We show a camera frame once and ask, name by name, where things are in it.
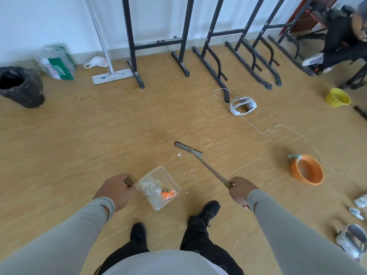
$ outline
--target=orange bucket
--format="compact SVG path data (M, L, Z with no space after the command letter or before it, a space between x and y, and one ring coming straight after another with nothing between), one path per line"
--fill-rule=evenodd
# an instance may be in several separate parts
M324 179L321 165L309 155L302 155L298 162L297 158L294 158L290 168L292 176L298 181L319 185Z

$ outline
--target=black trash bag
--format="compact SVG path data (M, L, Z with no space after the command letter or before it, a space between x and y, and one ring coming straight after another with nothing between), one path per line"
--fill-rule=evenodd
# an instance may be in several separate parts
M43 104L43 83L38 71L24 67L0 67L0 95L26 108Z

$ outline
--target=foot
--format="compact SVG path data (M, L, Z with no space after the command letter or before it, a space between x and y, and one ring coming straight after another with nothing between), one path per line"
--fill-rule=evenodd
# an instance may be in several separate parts
M322 64L324 61L324 53L317 53L316 55L312 56L303 61L303 66L310 66L311 64Z
M324 69L322 73L328 73L329 71L331 71L334 67L328 67L327 69Z
M218 214L219 209L221 209L221 205L218 201L207 202L197 217L204 221L205 226L210 227L209 221Z
M135 223L131 228L130 241L136 241L146 246L146 230L143 223Z

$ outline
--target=person's left hand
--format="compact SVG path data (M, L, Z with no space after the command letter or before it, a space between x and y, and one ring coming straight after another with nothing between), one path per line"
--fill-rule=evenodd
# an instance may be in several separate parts
M134 186L126 186L125 179L127 179L127 174L125 173L110 177L105 181L100 189L98 189L93 198L110 198L115 203L115 211L119 211L127 205L130 198L136 191Z

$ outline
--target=white cable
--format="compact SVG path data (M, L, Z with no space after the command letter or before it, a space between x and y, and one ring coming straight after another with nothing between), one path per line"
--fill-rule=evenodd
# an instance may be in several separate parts
M224 101L224 99L223 98L221 98L221 97L218 97L218 96L216 96L215 94L214 94L214 92L215 91L218 91L218 90L227 90L228 92L230 92L228 89L224 89L224 88L220 88L220 89L216 89L216 90L214 90L213 91L213 96L215 96L215 97L217 97L217 98L219 98L219 99L221 99L221 100L223 100L223 102L225 103L225 104L227 104L228 105L228 103L227 102L225 102ZM294 133L296 133L296 134L298 134L298 135L300 135L310 146L311 146L311 148L313 149L313 151L316 153L316 155L317 155L317 157L318 157L318 159L319 159L319 162L320 162L320 164L321 164L321 166L323 166L326 170L328 170L328 171L330 171L330 172L332 172L332 173L334 173L334 174L343 174L343 175L345 175L347 178L349 178L351 181L353 181L360 189L362 189L363 191L367 191L367 189L364 189L364 188L362 188L362 187L360 187L359 186L359 184L355 181L355 180L353 180L349 175L347 175L346 173L343 173L343 172L341 172L341 171L333 171L333 170L330 170L329 168L326 168L325 166L324 166L324 164L321 162L321 158L320 158L320 156L319 156L319 154L317 153L317 151L316 151L316 149L313 147L313 145L310 143L310 142L308 142L308 140L302 135L302 134L300 134L300 133L298 133L298 132L296 132L296 131L294 131L293 129L290 129L289 127L287 127L287 126L285 126L285 125L282 125L282 124L276 124L276 125L274 125L273 126L273 128L272 129L266 129L264 132L261 132L260 130L258 130L256 127L254 127L248 120L245 120L243 117L241 117L240 116L240 118L241 119L243 119L244 121L246 121L249 125L251 125L251 127L252 128L254 128L257 132L259 132L259 133L261 133L261 134L264 134L265 132L267 132L267 131L274 131L274 129L277 127L277 126L282 126L282 127L285 127L285 128L287 128L287 129L289 129L289 130L291 130L292 132L294 132Z

